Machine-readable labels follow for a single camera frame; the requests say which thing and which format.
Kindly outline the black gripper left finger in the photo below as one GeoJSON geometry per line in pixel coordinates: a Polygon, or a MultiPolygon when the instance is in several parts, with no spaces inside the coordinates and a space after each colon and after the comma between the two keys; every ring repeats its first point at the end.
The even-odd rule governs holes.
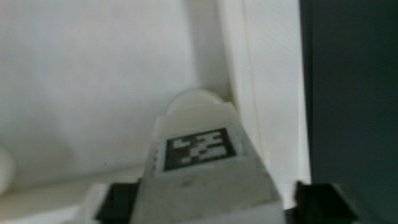
{"type": "Polygon", "coordinates": [[[129,224],[140,183],[113,183],[93,215],[99,224],[129,224]]]}

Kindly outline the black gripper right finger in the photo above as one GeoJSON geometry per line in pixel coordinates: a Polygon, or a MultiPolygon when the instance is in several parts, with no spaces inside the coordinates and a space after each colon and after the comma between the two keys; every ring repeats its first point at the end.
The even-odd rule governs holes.
{"type": "Polygon", "coordinates": [[[294,207],[284,210],[287,224],[360,224],[356,209],[337,184],[294,183],[294,207]]]}

